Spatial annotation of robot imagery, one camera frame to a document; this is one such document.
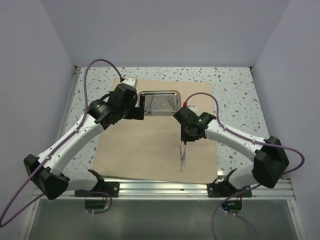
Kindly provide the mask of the steel hemostat clamp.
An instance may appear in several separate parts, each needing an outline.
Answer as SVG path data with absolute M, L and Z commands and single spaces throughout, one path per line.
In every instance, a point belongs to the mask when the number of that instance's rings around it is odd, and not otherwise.
M 147 109 L 146 109 L 146 115 L 151 115 L 152 114 L 152 103 L 153 103 L 153 100 L 154 100 L 154 96 L 151 96 L 149 98 L 149 104 L 148 104 Z

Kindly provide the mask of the beige cloth wrap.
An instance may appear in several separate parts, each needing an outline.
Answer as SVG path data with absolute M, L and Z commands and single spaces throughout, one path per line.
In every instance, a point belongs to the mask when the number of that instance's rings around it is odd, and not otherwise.
M 111 177 L 208 184 L 218 176 L 217 144 L 202 138 L 184 145 L 171 115 L 122 119 L 101 133 L 92 169 Z

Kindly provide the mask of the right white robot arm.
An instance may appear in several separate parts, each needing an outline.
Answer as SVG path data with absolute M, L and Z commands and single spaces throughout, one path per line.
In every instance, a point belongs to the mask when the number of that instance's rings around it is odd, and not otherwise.
M 264 139 L 237 130 L 216 116 L 203 112 L 197 115 L 184 106 L 174 114 L 181 126 L 181 141 L 186 144 L 200 139 L 220 142 L 247 157 L 252 163 L 229 172 L 223 181 L 213 185 L 221 197 L 235 196 L 254 184 L 274 188 L 289 165 L 280 140 L 274 136 Z

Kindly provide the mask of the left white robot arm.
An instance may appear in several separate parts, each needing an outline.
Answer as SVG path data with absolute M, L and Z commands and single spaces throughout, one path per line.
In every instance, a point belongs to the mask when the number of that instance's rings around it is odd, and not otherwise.
M 104 190 L 104 179 L 94 170 L 80 176 L 68 177 L 64 168 L 93 138 L 121 119 L 144 119 L 144 96 L 137 94 L 138 80 L 126 78 L 110 92 L 108 100 L 90 103 L 81 119 L 54 145 L 37 156 L 29 154 L 23 161 L 28 176 L 39 190 L 54 200 L 66 191 L 87 191 L 99 196 Z

